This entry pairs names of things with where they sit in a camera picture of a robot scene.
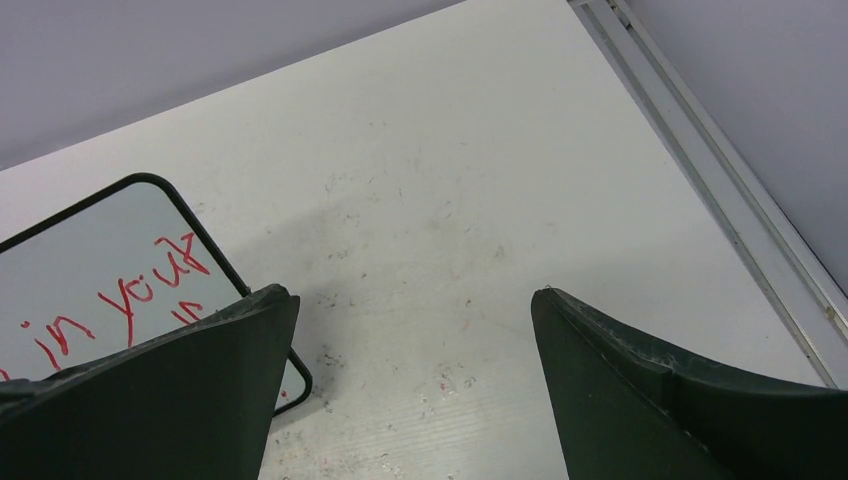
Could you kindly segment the small black-framed whiteboard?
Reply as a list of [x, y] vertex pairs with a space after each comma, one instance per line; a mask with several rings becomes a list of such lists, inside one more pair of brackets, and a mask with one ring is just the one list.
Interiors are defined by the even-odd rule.
[[176, 188], [135, 173], [1, 245], [1, 382], [39, 381], [249, 293]]

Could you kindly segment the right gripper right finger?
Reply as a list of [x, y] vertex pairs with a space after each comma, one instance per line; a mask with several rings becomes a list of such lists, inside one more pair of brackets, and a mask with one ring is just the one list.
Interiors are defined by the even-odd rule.
[[531, 316], [572, 479], [843, 479], [847, 394], [726, 365], [555, 288]]

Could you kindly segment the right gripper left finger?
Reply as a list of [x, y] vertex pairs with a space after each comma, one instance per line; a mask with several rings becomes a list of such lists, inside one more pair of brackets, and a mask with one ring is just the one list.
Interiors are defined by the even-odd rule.
[[254, 479], [300, 299], [268, 285], [43, 380], [1, 386], [5, 479]]

